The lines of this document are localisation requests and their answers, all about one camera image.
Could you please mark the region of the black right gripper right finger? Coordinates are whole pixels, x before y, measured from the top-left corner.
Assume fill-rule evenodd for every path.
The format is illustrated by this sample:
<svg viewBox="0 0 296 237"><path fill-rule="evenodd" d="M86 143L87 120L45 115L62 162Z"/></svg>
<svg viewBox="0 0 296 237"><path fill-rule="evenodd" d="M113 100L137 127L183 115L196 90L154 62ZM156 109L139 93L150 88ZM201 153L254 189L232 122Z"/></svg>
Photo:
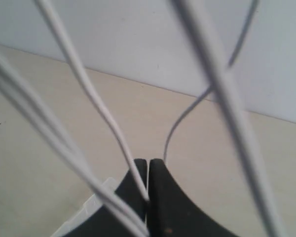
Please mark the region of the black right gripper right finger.
<svg viewBox="0 0 296 237"><path fill-rule="evenodd" d="M152 237L234 236L189 199L161 159L150 160L148 193L148 229Z"/></svg>

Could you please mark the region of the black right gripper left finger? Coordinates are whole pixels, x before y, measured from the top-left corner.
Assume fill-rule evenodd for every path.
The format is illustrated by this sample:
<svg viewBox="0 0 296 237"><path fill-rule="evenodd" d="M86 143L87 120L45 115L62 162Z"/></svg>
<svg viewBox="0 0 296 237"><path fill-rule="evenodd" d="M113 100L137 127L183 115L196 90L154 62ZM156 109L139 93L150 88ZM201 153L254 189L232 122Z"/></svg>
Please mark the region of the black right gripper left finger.
<svg viewBox="0 0 296 237"><path fill-rule="evenodd" d="M146 216L146 202L128 171L114 191L128 204L142 221ZM107 209L102 206L85 222L71 231L73 237L131 237L132 234Z"/></svg>

